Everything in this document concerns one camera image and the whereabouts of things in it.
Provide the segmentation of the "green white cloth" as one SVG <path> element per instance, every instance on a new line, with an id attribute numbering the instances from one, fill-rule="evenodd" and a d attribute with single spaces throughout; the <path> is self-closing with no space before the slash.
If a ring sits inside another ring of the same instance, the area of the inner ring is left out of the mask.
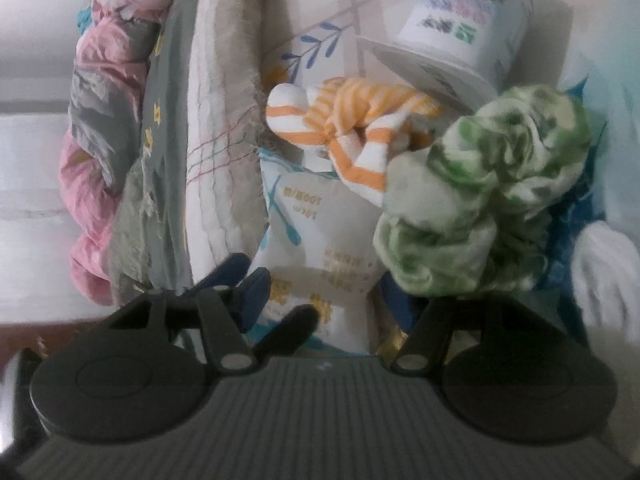
<path id="1" fill-rule="evenodd" d="M 515 87 L 392 160 L 373 245 L 412 296 L 532 289 L 547 266 L 550 209 L 591 146 L 582 101 Z"/>

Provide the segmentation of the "orange striped towel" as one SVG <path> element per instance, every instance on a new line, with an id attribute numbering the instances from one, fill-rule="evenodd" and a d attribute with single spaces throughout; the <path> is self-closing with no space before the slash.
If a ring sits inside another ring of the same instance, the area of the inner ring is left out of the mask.
<path id="1" fill-rule="evenodd" d="M 405 84 L 335 77 L 307 88 L 278 84 L 266 122 L 279 139 L 329 160 L 344 185 L 379 207 L 392 159 L 430 146 L 445 112 Z"/>

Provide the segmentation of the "white blue tissue pack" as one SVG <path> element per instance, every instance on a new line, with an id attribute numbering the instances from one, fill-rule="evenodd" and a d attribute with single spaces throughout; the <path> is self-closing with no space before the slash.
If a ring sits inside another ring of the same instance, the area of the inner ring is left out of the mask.
<path id="1" fill-rule="evenodd" d="M 333 172 L 313 172 L 259 152 L 268 228 L 250 266 L 271 275 L 254 339 L 295 307 L 319 313 L 311 348 L 362 356 L 378 342 L 370 292 L 384 274 L 372 244 L 381 209 Z"/>

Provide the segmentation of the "white fleece blanket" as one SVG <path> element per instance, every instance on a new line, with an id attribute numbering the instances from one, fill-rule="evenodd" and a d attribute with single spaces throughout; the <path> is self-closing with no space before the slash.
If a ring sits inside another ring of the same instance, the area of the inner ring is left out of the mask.
<path id="1" fill-rule="evenodd" d="M 260 80 L 262 0 L 198 0 L 191 44 L 184 234 L 193 281 L 265 232 L 258 150 L 267 141 Z"/>

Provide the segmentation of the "pink grey duvet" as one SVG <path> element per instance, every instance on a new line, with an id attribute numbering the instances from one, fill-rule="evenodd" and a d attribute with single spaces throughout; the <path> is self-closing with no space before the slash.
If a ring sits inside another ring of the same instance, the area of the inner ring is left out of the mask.
<path id="1" fill-rule="evenodd" d="M 74 57 L 61 196 L 80 235 L 70 250 L 76 288 L 112 304 L 108 246 L 127 174 L 141 151 L 149 60 L 172 0 L 91 0 Z"/>

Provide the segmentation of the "white wipes canister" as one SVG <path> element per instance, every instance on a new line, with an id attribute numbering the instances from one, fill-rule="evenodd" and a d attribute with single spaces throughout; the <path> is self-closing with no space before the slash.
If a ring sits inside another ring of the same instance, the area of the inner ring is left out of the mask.
<path id="1" fill-rule="evenodd" d="M 408 84 L 475 112 L 501 93 L 532 15 L 533 0 L 414 0 L 393 41 L 357 41 Z"/>

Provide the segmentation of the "white plastic bag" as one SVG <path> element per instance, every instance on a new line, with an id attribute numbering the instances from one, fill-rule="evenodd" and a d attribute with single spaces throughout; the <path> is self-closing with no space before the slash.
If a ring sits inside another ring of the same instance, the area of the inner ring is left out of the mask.
<path id="1" fill-rule="evenodd" d="M 547 285 L 600 337 L 639 341 L 639 0 L 608 0 L 570 43 L 561 89 L 582 102 L 592 140 L 556 207 Z"/>

